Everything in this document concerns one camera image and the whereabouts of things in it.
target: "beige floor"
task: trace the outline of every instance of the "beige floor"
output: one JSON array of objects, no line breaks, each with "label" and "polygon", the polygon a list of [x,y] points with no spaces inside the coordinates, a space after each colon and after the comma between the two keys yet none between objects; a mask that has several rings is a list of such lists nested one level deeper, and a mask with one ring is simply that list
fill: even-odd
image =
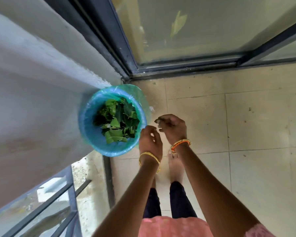
[{"label": "beige floor", "polygon": [[[296,64],[133,84],[154,108],[152,120],[172,113],[186,121],[198,157],[269,230],[296,236]],[[162,214],[171,216],[167,161],[157,191]],[[138,169],[137,148],[112,159],[116,200]],[[186,176],[183,185],[204,219]]]}]

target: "gold bangle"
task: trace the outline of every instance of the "gold bangle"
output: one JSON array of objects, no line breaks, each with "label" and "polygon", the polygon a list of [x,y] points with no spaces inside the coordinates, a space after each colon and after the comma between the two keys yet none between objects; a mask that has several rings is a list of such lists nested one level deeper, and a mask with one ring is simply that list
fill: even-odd
[{"label": "gold bangle", "polygon": [[159,168],[158,168],[158,170],[157,170],[156,173],[158,173],[158,172],[161,170],[161,167],[160,167],[160,161],[158,160],[158,158],[155,157],[153,153],[148,152],[148,151],[141,153],[141,155],[139,156],[139,166],[141,166],[140,157],[141,157],[142,155],[150,155],[150,156],[152,156],[152,157],[158,162]]},{"label": "gold bangle", "polygon": [[177,141],[176,143],[174,143],[172,146],[171,146],[171,151],[173,154],[175,154],[176,152],[174,151],[174,148],[177,147],[179,144],[182,144],[184,142],[187,142],[188,143],[188,146],[191,146],[191,141],[188,140],[188,139],[182,139],[182,140],[179,140]]}]

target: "dark pants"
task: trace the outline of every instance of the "dark pants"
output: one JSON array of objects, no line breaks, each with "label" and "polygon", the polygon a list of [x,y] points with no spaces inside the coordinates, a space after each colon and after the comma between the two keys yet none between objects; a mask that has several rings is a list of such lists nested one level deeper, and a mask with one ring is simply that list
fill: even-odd
[{"label": "dark pants", "polygon": [[[170,205],[172,218],[197,217],[196,213],[188,200],[184,187],[177,181],[170,186]],[[160,202],[155,188],[151,188],[146,203],[143,218],[153,218],[161,216]]]}]

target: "blue bucket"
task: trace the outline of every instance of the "blue bucket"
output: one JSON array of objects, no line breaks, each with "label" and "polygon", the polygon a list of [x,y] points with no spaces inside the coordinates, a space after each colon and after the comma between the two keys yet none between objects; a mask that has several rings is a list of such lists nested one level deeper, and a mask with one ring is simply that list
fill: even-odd
[{"label": "blue bucket", "polygon": [[[107,99],[120,100],[122,97],[135,107],[139,119],[135,138],[129,138],[127,142],[107,144],[102,135],[102,128],[94,126],[93,119]],[[146,127],[147,119],[148,121],[150,119],[150,109],[144,94],[137,86],[126,84],[107,87],[96,92],[79,114],[79,128],[82,136],[96,151],[114,157],[127,153],[138,144],[141,129]]]}]

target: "pink top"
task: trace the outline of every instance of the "pink top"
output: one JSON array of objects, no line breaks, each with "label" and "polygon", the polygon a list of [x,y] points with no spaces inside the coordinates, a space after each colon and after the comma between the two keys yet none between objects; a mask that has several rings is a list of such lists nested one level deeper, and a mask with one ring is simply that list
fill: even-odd
[{"label": "pink top", "polygon": [[[138,237],[213,237],[206,221],[195,217],[172,219],[156,216],[143,219]],[[257,224],[244,237],[275,237],[262,224]]]}]

